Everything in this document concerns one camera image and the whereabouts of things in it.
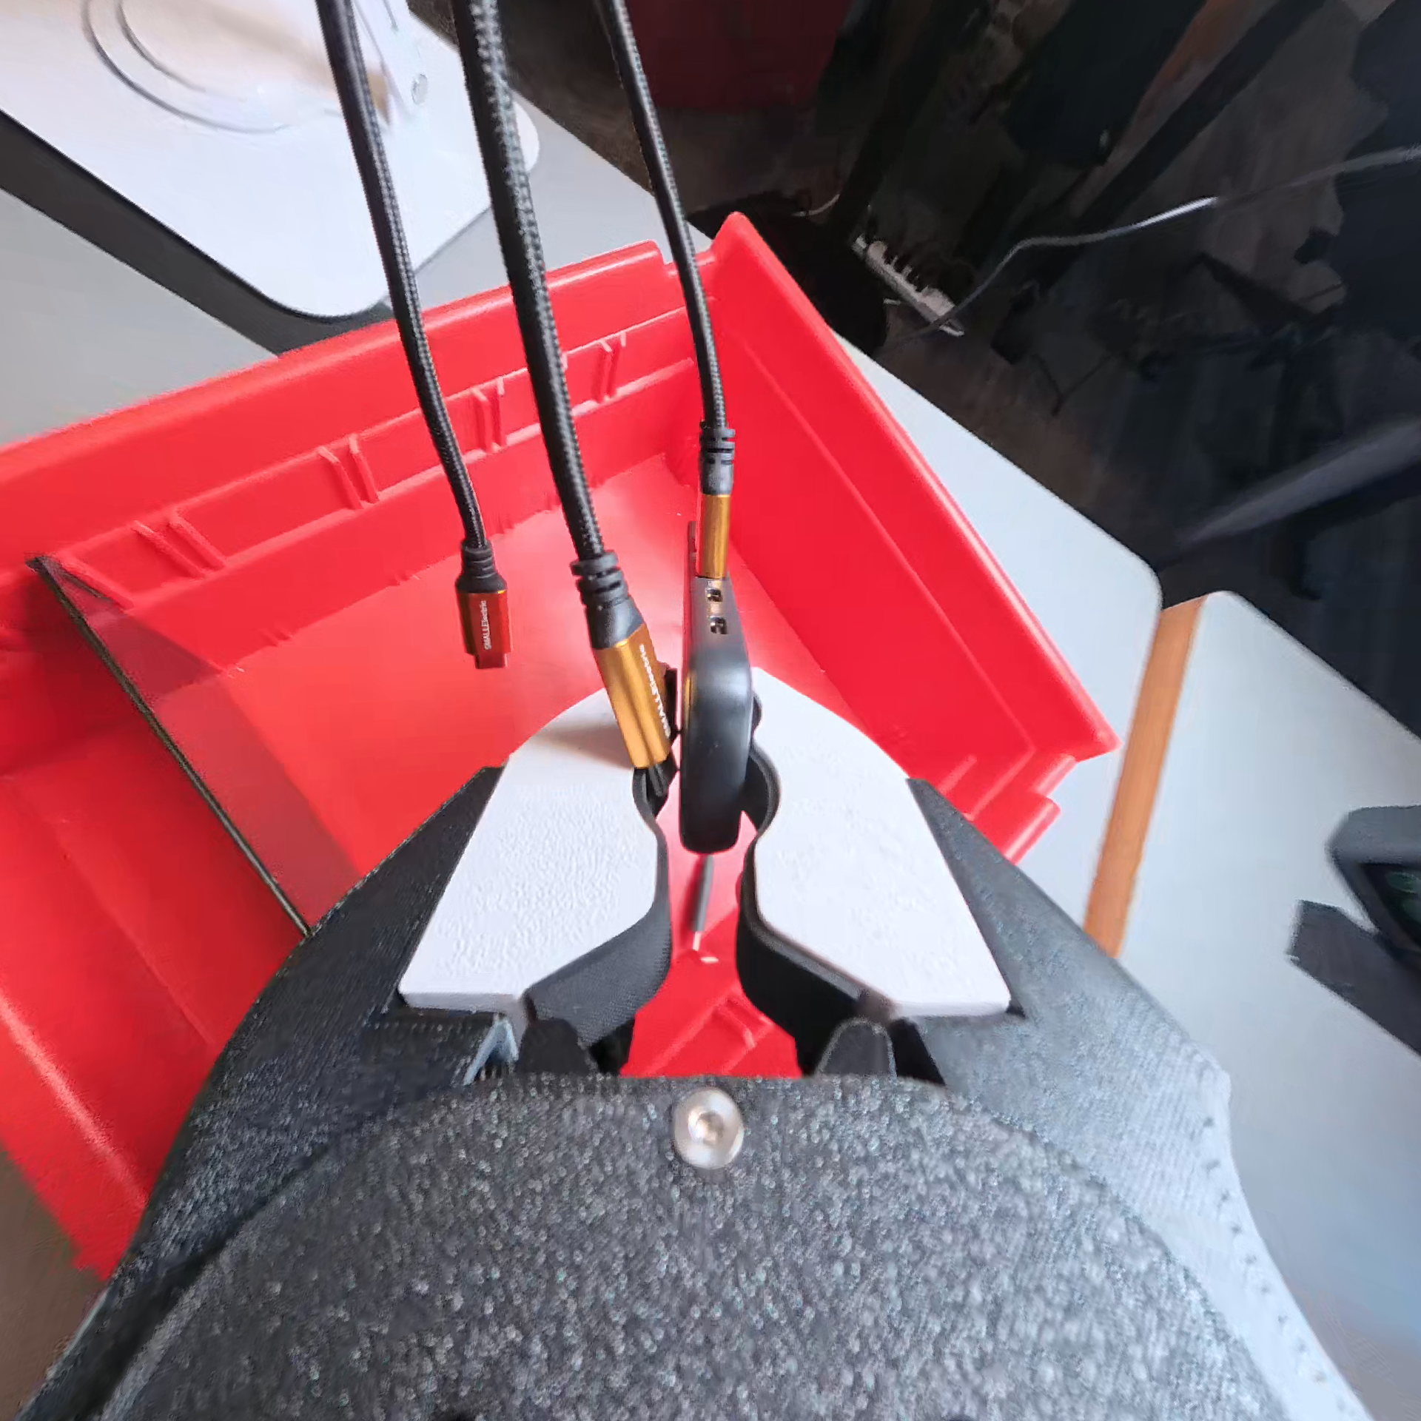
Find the black bin divider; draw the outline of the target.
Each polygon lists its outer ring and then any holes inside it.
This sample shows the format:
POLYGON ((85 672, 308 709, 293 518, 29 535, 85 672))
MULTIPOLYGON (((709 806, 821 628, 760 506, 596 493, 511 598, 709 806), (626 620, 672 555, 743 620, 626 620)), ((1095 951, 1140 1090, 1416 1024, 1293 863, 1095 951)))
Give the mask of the black bin divider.
POLYGON ((59 557, 27 567, 196 789, 279 909, 310 936, 352 863, 240 708, 235 679, 59 557))

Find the black usb hub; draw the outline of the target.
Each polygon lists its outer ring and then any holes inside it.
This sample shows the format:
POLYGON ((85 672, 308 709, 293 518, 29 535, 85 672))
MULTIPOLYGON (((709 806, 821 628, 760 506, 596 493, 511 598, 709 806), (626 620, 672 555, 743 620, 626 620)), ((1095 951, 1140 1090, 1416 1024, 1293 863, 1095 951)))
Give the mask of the black usb hub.
POLYGON ((687 574, 680 670, 680 841, 699 860, 690 951, 700 955, 716 860, 736 848, 751 763, 751 655, 728 577, 687 574))

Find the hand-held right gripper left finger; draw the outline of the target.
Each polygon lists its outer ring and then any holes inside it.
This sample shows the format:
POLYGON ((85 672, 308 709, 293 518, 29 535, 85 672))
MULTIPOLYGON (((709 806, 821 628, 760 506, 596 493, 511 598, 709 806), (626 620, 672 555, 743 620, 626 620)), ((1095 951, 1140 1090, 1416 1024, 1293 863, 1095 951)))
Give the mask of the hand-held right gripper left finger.
POLYGON ((665 840, 636 801, 611 711, 565 711, 514 752, 399 982, 411 1007, 530 1017, 536 992, 592 968, 567 1017, 631 1017, 660 987, 594 955, 653 924, 667 904, 665 840))

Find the red plastic bin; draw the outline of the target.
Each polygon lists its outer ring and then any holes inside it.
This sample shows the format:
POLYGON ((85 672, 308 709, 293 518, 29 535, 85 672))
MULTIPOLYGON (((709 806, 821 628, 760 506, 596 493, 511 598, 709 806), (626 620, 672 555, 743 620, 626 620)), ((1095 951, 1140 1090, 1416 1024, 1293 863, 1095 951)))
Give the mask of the red plastic bin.
MULTIPOLYGON (((728 219, 700 268, 755 665, 1018 862, 1117 735, 758 231, 728 219)), ((391 325, 3 450, 3 1149, 98 1278, 298 928, 27 560, 234 675, 350 889, 601 689, 509 293, 428 332, 509 586, 504 670, 464 648, 460 523, 391 325)))

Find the black usb cable orange plug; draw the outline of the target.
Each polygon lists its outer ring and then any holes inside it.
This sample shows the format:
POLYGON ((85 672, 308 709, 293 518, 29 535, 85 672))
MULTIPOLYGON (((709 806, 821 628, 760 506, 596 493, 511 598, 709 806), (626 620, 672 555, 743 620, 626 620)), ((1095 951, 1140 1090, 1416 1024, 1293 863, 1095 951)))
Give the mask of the black usb cable orange plug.
POLYGON ((577 555, 572 572, 592 657, 633 765, 638 770, 665 770, 673 741, 665 670, 623 567, 602 538, 582 462, 509 87, 499 7, 494 2, 453 2, 450 9, 538 425, 577 555))
POLYGON ((670 256, 677 268, 699 371, 702 422, 699 434, 699 550, 697 576, 726 577, 734 491, 734 432, 726 413, 722 373, 699 258, 690 241, 687 214, 665 146, 663 129, 623 2, 597 2, 597 16, 609 38, 612 61, 628 99, 633 131, 650 178, 651 197, 663 220, 670 256))
POLYGON ((315 6, 344 126, 360 176, 367 214, 384 269, 389 305, 399 332, 420 413, 460 522, 455 601, 465 652, 481 670, 504 669, 509 659, 508 586, 499 574, 472 479, 438 384, 423 324, 415 266, 406 244, 394 178, 362 58, 350 2, 315 6))

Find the grey charger with display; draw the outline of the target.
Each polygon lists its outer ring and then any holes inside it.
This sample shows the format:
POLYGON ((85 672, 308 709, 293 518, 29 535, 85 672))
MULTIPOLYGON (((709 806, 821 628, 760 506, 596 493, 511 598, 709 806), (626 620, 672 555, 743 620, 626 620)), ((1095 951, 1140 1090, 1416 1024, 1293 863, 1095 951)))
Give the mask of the grey charger with display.
POLYGON ((1396 955, 1418 958, 1419 806, 1352 811, 1326 851, 1379 938, 1396 955))

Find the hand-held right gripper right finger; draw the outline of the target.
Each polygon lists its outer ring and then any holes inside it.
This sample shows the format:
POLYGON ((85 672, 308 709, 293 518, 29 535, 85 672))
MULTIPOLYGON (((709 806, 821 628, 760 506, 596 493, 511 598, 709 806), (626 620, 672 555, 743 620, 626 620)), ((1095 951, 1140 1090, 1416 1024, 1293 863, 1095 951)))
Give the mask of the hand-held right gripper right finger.
POLYGON ((751 814, 746 887, 772 944, 892 1019, 1007 1012, 1007 980, 903 767, 792 686, 755 689, 768 806, 751 814))

